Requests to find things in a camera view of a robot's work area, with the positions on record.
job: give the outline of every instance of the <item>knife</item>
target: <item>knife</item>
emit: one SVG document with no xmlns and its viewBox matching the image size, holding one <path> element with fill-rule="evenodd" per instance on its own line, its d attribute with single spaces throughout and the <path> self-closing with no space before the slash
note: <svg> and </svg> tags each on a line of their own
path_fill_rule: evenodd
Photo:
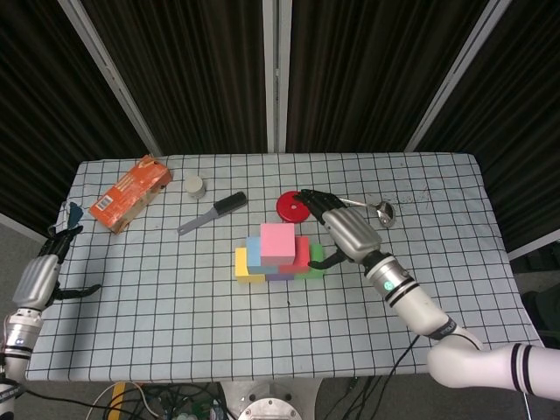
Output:
<svg viewBox="0 0 560 420">
<path fill-rule="evenodd" d="M 245 195 L 245 192 L 236 192 L 234 195 L 230 195 L 225 199 L 221 199 L 220 201 L 213 203 L 212 208 L 208 212 L 202 214 L 194 220 L 188 221 L 184 225 L 179 226 L 177 228 L 177 233 L 179 236 L 188 234 L 192 230 L 207 224 L 209 221 L 218 219 L 225 214 L 231 213 L 234 210 L 245 206 L 246 204 L 247 196 Z"/>
</svg>

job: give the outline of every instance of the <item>metal base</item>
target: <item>metal base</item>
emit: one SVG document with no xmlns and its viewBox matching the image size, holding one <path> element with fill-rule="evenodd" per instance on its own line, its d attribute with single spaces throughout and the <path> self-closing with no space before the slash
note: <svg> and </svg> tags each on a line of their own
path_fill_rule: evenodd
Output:
<svg viewBox="0 0 560 420">
<path fill-rule="evenodd" d="M 314 420 L 322 379 L 222 382 L 227 406 L 239 420 Z"/>
</svg>

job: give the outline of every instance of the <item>green block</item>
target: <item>green block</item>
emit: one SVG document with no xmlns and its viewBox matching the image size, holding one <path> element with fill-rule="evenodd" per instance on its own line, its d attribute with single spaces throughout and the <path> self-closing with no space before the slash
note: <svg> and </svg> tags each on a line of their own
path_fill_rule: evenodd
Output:
<svg viewBox="0 0 560 420">
<path fill-rule="evenodd" d="M 325 253 L 320 243 L 312 243 L 309 246 L 309 257 L 311 261 L 323 261 Z M 305 280 L 307 278 L 323 278 L 325 271 L 323 269 L 309 269 L 307 273 L 296 274 L 295 280 Z"/>
</svg>

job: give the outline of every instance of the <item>stacked blocks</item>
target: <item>stacked blocks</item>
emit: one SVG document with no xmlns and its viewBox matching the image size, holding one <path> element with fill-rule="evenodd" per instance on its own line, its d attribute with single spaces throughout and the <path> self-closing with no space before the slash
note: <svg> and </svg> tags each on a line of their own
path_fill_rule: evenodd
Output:
<svg viewBox="0 0 560 420">
<path fill-rule="evenodd" d="M 263 223 L 261 236 L 250 236 L 235 250 L 235 277 L 240 283 L 321 278 L 323 270 L 309 261 L 323 261 L 323 247 L 296 236 L 293 223 Z"/>
</svg>

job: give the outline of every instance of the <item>robotic hand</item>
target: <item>robotic hand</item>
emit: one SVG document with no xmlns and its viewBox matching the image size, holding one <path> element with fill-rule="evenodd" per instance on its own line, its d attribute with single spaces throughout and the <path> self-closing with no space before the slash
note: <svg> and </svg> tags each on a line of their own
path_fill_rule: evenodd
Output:
<svg viewBox="0 0 560 420">
<path fill-rule="evenodd" d="M 49 238 L 36 258 L 25 267 L 17 285 L 13 302 L 17 311 L 6 317 L 0 349 L 0 420 L 14 418 L 15 399 L 25 392 L 21 382 L 43 326 L 41 313 L 54 300 L 84 298 L 95 293 L 100 284 L 84 290 L 60 288 L 60 265 L 70 243 L 82 226 L 63 230 Z"/>
<path fill-rule="evenodd" d="M 363 265 L 367 280 L 414 333 L 438 343 L 428 353 L 428 370 L 451 388 L 473 386 L 513 389 L 560 401 L 560 352 L 516 343 L 482 351 L 481 342 L 438 308 L 398 261 L 380 251 L 382 238 L 354 209 L 335 195 L 302 190 L 303 202 L 325 226 L 337 251 L 323 262 L 326 269 L 345 260 Z"/>
</svg>

